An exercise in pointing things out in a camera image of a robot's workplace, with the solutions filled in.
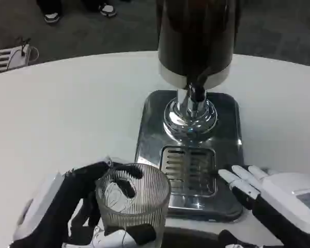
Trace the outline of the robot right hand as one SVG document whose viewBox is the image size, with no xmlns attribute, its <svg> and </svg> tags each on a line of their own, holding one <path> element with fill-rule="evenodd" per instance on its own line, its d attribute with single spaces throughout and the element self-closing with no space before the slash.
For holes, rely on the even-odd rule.
<svg viewBox="0 0 310 248">
<path fill-rule="evenodd" d="M 283 247 L 310 247 L 310 175 L 230 165 L 217 175 Z"/>
</svg>

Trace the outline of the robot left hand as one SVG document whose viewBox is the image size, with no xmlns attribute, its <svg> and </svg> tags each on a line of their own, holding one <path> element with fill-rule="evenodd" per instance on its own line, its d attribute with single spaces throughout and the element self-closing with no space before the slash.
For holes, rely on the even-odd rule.
<svg viewBox="0 0 310 248">
<path fill-rule="evenodd" d="M 136 165 L 106 158 L 103 161 L 57 173 L 27 203 L 19 217 L 10 247 L 149 247 L 157 234 L 151 224 L 131 227 L 98 223 L 96 181 L 117 169 L 134 179 L 144 174 Z"/>
</svg>

